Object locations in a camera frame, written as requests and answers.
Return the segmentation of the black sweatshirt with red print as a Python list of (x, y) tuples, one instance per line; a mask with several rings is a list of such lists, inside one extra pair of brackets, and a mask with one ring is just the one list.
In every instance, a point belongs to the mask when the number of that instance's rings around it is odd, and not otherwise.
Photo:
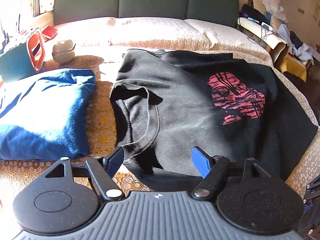
[(130, 49), (110, 100), (124, 165), (156, 191), (200, 182), (195, 146), (286, 180), (319, 135), (273, 68), (232, 54)]

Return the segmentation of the folded blue garment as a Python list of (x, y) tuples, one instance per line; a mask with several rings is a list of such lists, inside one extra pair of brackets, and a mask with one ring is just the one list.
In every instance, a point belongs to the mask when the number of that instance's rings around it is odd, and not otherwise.
[(85, 116), (95, 89), (90, 69), (51, 70), (3, 84), (1, 160), (88, 156)]

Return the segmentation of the floral lace tablecloth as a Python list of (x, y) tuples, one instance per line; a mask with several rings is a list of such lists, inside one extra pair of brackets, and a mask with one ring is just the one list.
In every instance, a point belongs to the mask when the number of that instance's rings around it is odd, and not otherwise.
[[(266, 63), (261, 59), (236, 51), (199, 51), (209, 53), (232, 53), (235, 59), (244, 59), (248, 63)], [(120, 65), (117, 61), (109, 60), (103, 63), (103, 58), (91, 55), (76, 56), (67, 65), (69, 68), (87, 67), (96, 74), (97, 90), (93, 99), (89, 102), (86, 114), (86, 131), (88, 135), (91, 156), (106, 156), (107, 150), (111, 150), (116, 143), (116, 124), (114, 113), (109, 100), (112, 82), (111, 71), (118, 71)], [(310, 120), (316, 124), (316, 114), (302, 92), (284, 74), (274, 68), (274, 72), (282, 83), (289, 89), (300, 103)], [(14, 197), (31, 183), (40, 173), (48, 168), (51, 162), (37, 161), (1, 161), (1, 200), (8, 204)], [(291, 173), (286, 183), (290, 185), (302, 197), (305, 186), (319, 175), (319, 128), (312, 143), (304, 153), (299, 164)], [(116, 183), (127, 193), (129, 190), (147, 190), (149, 188), (130, 173), (125, 167), (120, 168), (116, 174)]]

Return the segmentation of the round ceramic teapot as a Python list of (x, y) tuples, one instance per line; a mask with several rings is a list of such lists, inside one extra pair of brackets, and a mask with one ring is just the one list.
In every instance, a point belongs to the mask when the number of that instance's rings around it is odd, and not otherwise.
[(52, 57), (58, 64), (65, 64), (75, 57), (75, 43), (72, 40), (57, 42), (52, 49)]

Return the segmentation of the teal orange storage box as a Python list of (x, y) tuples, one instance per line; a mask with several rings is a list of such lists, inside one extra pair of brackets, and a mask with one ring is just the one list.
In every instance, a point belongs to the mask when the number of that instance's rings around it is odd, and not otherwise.
[(1, 54), (1, 79), (12, 82), (40, 72), (45, 58), (41, 29), (35, 28), (18, 36)]

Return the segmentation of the red booklet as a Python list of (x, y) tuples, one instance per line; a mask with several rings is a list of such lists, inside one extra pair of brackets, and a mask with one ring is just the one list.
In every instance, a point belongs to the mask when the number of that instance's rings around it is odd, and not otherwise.
[(58, 30), (56, 28), (48, 25), (42, 30), (42, 35), (45, 39), (51, 40), (57, 35), (57, 32)]

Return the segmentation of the white power strip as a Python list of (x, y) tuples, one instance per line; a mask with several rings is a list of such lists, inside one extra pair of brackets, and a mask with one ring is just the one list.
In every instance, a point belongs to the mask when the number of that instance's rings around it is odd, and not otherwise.
[(268, 24), (265, 23), (265, 22), (262, 22), (262, 23), (261, 23), (261, 26), (262, 26), (263, 28), (269, 30), (269, 31), (274, 31), (274, 28), (271, 27), (270, 25), (268, 25)]

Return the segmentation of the dark green sofa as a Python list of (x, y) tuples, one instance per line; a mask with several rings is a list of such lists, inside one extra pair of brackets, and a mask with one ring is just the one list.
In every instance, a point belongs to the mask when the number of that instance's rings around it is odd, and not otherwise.
[(235, 28), (239, 0), (55, 0), (55, 25), (99, 17), (164, 17)]

